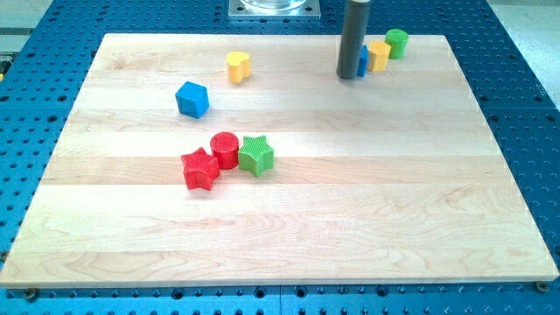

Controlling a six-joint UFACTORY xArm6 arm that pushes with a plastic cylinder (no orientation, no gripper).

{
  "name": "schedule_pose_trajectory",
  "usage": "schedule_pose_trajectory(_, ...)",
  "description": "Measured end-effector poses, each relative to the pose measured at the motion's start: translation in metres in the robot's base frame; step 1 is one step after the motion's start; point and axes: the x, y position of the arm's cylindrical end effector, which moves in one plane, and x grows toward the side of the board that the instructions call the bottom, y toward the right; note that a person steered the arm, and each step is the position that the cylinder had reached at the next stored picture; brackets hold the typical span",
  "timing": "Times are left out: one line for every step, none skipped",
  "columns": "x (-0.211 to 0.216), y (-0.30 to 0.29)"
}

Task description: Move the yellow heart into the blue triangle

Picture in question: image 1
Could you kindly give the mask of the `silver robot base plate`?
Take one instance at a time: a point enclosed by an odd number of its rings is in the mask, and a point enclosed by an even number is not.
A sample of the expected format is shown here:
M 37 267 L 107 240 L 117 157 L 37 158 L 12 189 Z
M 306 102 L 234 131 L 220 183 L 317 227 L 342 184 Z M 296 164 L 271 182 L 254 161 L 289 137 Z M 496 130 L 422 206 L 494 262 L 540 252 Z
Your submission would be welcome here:
M 320 18 L 319 0 L 229 0 L 227 13 L 233 20 Z

